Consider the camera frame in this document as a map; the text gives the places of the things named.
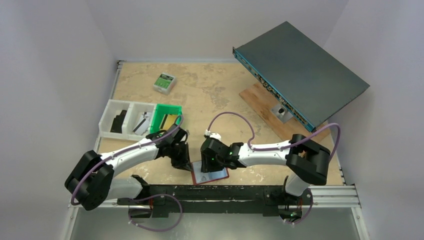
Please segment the metal bracket with knob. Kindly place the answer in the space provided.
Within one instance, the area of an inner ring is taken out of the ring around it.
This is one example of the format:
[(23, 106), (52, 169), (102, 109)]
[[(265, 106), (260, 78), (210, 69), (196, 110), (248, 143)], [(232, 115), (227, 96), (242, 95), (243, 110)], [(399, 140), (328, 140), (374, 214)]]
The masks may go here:
[(287, 123), (293, 115), (280, 103), (276, 104), (271, 112), (283, 123)]

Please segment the white plastic bin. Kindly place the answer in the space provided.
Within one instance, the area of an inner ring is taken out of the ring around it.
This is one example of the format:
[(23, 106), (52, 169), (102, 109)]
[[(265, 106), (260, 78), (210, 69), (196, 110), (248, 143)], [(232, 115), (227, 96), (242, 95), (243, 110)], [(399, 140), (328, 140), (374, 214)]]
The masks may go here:
[(98, 124), (102, 138), (140, 141), (151, 133), (157, 105), (110, 99)]

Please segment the grey card black stripe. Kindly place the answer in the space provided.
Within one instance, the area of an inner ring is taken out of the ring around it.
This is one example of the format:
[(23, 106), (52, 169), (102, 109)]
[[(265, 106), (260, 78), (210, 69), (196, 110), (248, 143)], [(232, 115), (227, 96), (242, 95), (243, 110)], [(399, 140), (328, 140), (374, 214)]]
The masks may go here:
[(152, 114), (152, 112), (143, 112), (132, 132), (139, 136), (143, 135), (149, 129)]

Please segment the wooden board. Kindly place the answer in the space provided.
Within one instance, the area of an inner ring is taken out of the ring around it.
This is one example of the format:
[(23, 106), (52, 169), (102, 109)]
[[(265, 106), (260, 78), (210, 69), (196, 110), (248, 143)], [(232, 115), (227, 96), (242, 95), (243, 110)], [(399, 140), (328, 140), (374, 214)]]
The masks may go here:
[(290, 140), (294, 134), (311, 135), (259, 82), (241, 91), (239, 96), (280, 139)]

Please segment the small green labelled box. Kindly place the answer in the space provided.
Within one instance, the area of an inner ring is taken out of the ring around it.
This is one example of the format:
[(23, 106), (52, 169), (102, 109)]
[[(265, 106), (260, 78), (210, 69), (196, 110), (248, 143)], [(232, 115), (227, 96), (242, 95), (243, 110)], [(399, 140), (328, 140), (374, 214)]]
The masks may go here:
[(153, 84), (153, 90), (163, 95), (169, 95), (177, 83), (177, 78), (171, 74), (162, 72)]

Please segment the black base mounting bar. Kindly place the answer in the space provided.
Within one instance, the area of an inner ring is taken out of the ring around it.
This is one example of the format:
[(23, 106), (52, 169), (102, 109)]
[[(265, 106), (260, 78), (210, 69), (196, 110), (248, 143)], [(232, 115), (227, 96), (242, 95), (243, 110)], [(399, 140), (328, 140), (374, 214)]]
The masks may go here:
[(147, 206), (153, 218), (166, 218), (170, 213), (195, 214), (261, 214), (299, 220), (311, 210), (312, 191), (301, 196), (286, 193), (281, 185), (171, 185), (148, 184), (135, 199), (120, 197), (118, 205)]

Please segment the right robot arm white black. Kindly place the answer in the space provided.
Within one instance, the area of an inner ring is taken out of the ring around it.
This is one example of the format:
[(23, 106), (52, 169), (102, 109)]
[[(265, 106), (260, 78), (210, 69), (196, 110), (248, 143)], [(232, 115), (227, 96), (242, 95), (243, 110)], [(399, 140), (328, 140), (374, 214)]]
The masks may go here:
[(219, 134), (212, 133), (205, 137), (200, 156), (203, 173), (256, 165), (287, 166), (292, 174), (284, 183), (284, 191), (293, 197), (301, 196), (311, 185), (326, 185), (332, 158), (328, 148), (302, 134), (272, 144), (235, 142), (227, 146)]

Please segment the dark network switch box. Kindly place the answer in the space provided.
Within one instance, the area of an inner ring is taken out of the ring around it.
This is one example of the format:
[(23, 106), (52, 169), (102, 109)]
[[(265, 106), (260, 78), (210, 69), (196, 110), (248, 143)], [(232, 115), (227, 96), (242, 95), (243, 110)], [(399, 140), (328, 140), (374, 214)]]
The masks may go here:
[(232, 54), (311, 133), (370, 86), (288, 21)]

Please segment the black part in bin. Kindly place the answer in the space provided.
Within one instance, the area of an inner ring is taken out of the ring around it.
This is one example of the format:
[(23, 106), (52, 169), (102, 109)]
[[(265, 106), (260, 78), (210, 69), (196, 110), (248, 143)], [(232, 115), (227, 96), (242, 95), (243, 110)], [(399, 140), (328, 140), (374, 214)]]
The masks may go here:
[(123, 132), (122, 125), (124, 123), (126, 114), (127, 114), (127, 110), (123, 109), (118, 115), (114, 117), (111, 128), (110, 128), (111, 133), (121, 134)]

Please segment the grey card with triangle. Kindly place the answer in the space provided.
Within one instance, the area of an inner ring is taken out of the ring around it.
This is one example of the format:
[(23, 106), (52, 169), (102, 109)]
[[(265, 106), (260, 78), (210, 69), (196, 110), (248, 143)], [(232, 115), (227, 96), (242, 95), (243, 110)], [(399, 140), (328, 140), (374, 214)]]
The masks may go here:
[(217, 180), (223, 177), (221, 171), (216, 172), (201, 172), (200, 169), (194, 171), (194, 182), (196, 184), (203, 184), (209, 181)]

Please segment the green plastic bin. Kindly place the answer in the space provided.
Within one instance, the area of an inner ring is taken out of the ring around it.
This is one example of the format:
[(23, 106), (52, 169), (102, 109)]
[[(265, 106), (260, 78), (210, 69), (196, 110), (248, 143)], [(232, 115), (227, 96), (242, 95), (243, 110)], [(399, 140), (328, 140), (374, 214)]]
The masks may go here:
[(150, 133), (160, 131), (160, 123), (165, 114), (182, 115), (182, 106), (180, 105), (169, 105), (169, 104), (157, 104), (151, 118)]

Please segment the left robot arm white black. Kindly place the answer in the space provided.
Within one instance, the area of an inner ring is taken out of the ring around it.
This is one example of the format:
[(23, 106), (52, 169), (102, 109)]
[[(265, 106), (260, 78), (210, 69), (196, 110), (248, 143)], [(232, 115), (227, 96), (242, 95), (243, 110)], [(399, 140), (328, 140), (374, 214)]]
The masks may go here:
[(105, 200), (135, 202), (149, 197), (150, 186), (142, 177), (118, 178), (118, 175), (141, 163), (165, 157), (170, 158), (173, 168), (191, 172), (188, 135), (186, 130), (173, 124), (168, 130), (150, 133), (115, 151), (85, 152), (64, 183), (71, 193), (70, 203), (91, 211)]

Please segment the red card holder wallet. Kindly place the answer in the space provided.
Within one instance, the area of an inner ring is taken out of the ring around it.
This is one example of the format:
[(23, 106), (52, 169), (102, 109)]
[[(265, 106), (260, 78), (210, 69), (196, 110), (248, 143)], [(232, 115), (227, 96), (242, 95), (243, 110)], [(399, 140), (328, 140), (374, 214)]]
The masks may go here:
[(201, 172), (202, 162), (201, 161), (195, 161), (191, 163), (193, 172), (192, 175), (192, 181), (194, 185), (201, 185), (206, 184), (222, 179), (229, 178), (229, 172), (226, 168), (220, 171), (214, 171), (214, 172)]

